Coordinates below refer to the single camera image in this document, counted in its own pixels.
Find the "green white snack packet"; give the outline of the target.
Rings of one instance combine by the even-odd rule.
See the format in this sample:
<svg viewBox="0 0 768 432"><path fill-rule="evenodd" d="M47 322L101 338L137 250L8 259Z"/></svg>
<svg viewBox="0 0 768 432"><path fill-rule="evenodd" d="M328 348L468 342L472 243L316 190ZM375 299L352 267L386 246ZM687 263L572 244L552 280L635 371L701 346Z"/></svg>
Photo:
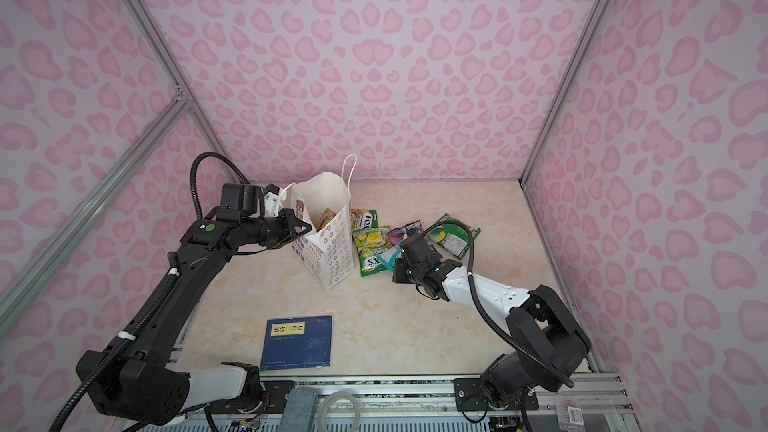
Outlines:
<svg viewBox="0 0 768 432"><path fill-rule="evenodd" d="M455 224L456 219L449 214L444 214L437 221L434 228L428 233L429 239L449 252L453 256L463 259L469 252L469 236L476 239L480 233L480 228L469 228L471 234Z"/></svg>

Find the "orange Fox's candy packet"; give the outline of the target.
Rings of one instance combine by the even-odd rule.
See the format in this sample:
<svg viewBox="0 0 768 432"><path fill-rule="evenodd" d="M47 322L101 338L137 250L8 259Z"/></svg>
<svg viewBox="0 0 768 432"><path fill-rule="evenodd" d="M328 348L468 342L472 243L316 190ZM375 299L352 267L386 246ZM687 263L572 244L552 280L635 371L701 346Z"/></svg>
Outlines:
<svg viewBox="0 0 768 432"><path fill-rule="evenodd" d="M326 208L320 216L319 224L316 226L317 230L320 231L326 227L335 218L336 215L337 213L335 211L330 208Z"/></svg>

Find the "white printed paper bag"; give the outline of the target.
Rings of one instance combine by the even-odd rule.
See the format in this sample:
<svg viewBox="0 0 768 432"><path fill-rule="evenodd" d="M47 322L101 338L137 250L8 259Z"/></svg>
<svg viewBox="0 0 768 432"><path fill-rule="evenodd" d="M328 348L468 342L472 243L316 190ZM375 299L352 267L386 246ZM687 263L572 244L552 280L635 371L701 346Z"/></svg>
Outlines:
<svg viewBox="0 0 768 432"><path fill-rule="evenodd" d="M307 181L291 183L279 196L284 209L293 209L297 217L312 224L312 231L291 247L325 290L360 271L350 220L350 182L357 161L357 156L350 154L340 172L322 172ZM316 226L326 208L337 215L318 231Z"/></svg>

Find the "teal white snack packet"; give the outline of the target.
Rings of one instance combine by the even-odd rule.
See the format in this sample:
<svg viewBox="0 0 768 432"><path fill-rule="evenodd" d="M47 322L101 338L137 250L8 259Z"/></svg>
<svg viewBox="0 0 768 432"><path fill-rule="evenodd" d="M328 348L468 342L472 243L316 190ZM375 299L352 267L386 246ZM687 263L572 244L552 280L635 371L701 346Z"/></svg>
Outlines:
<svg viewBox="0 0 768 432"><path fill-rule="evenodd" d="M398 246L391 246L378 255L379 262L389 271L393 272L395 262L400 257L402 249Z"/></svg>

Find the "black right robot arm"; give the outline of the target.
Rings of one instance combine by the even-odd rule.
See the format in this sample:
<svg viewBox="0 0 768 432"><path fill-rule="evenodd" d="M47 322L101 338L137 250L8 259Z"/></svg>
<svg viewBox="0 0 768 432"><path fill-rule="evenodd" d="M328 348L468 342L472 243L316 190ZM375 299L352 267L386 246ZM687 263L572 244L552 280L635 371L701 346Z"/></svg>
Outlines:
<svg viewBox="0 0 768 432"><path fill-rule="evenodd" d="M467 234L464 262L442 258L431 246L438 228L456 226ZM524 289L505 285L475 271L476 246L470 228L445 219L405 239L394 261L393 281L412 284L430 300L475 309L510 353L496 358L478 378L471 401L488 408L522 411L529 393L541 388L557 393L572 388L572 375L592 350L577 319L551 287Z"/></svg>

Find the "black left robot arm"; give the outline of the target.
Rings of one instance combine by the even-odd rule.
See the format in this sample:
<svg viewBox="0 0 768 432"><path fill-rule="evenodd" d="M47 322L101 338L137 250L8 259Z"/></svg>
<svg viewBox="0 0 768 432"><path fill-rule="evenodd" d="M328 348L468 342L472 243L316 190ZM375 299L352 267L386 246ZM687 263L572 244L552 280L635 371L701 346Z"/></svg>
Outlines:
<svg viewBox="0 0 768 432"><path fill-rule="evenodd" d="M228 403L250 412L264 407L259 369L242 362L224 362L207 371L178 372L168 368L171 352L207 287L236 256L278 250L307 234L311 226L283 206L285 190L274 184L254 185L242 172L238 182L222 187L218 206L203 212L197 170L207 153L190 169L190 192L196 219L168 253L168 270L131 321L100 352L89 350L76 372L80 386L50 426L64 428L83 397L97 411L133 421L134 429L166 425L188 412Z"/></svg>

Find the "green Fox's packet near bag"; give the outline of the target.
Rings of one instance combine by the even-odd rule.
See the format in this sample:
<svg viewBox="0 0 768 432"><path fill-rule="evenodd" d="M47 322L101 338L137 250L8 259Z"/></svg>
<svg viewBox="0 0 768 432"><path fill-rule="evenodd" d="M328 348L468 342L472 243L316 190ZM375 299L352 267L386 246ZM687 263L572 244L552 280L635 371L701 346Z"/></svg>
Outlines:
<svg viewBox="0 0 768 432"><path fill-rule="evenodd" d="M378 227L378 213L374 209L351 209L351 230L353 232Z"/></svg>

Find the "purple candy packet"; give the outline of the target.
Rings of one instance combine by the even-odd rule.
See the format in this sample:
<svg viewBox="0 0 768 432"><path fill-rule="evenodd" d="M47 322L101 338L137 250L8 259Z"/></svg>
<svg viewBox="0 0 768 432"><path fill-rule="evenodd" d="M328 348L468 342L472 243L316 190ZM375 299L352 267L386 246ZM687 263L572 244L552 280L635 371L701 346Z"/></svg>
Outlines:
<svg viewBox="0 0 768 432"><path fill-rule="evenodd" d="M423 232L423 226L420 220L410 222L406 225L392 228L387 232L389 242L398 246L403 240L410 236L418 235Z"/></svg>

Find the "green Fox's spring tea packet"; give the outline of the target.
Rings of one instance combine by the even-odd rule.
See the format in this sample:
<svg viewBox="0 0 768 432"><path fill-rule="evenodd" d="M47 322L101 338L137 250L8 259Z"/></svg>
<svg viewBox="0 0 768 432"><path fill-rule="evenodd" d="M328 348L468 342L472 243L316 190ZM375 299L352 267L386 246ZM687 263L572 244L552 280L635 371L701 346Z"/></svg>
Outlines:
<svg viewBox="0 0 768 432"><path fill-rule="evenodd" d="M368 277L387 269L381 255L394 248L388 237L389 232L389 227L371 227L359 229L352 233L362 277Z"/></svg>

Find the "dark blue booklet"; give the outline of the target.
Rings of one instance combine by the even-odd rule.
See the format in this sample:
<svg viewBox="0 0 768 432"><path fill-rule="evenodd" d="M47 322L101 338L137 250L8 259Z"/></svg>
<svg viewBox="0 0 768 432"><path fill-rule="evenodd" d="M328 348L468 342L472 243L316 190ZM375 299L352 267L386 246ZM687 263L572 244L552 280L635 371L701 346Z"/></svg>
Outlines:
<svg viewBox="0 0 768 432"><path fill-rule="evenodd" d="M269 319L261 355L263 371L329 367L331 316Z"/></svg>

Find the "clear coiled tube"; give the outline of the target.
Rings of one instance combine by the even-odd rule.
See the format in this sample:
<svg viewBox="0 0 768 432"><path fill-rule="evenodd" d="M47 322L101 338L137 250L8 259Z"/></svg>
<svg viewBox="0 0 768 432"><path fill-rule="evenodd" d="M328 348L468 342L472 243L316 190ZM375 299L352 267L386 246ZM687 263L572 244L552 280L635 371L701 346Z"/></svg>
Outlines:
<svg viewBox="0 0 768 432"><path fill-rule="evenodd" d="M320 432L329 432L328 428L328 414L331 408L340 401L349 402L352 406L354 417L349 431L357 432L360 430L362 422L362 407L357 397L347 391L337 391L329 395L319 406L316 421L317 430Z"/></svg>

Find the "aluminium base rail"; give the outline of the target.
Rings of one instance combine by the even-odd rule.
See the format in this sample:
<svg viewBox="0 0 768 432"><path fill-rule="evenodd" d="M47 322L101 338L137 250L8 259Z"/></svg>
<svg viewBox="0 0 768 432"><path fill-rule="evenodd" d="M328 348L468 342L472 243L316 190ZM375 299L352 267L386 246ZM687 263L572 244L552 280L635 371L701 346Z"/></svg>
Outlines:
<svg viewBox="0 0 768 432"><path fill-rule="evenodd" d="M241 411L230 404L209 413L193 410L165 425L167 431L277 431L289 392L313 387L317 409L332 393L354 394L362 407L361 431L636 431L639 423L620 379L605 373L576 373L574 386L557 393L541 388L527 396L522 411L499 410L480 400L471 374L330 374L319 369L269 372L262 379L266 404ZM346 431L354 412L336 403L329 431Z"/></svg>

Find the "diagonal aluminium frame bar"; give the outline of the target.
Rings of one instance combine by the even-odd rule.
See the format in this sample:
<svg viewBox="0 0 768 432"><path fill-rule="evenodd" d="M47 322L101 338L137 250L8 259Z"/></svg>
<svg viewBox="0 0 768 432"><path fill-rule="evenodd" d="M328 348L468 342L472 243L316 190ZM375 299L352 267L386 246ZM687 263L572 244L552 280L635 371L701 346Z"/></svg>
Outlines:
<svg viewBox="0 0 768 432"><path fill-rule="evenodd" d="M21 270L1 298L1 336L6 337L21 316L41 294L61 263L90 232L95 222L115 201L126 184L165 139L187 111L189 96L179 94L150 124L141 137L114 164L40 250Z"/></svg>

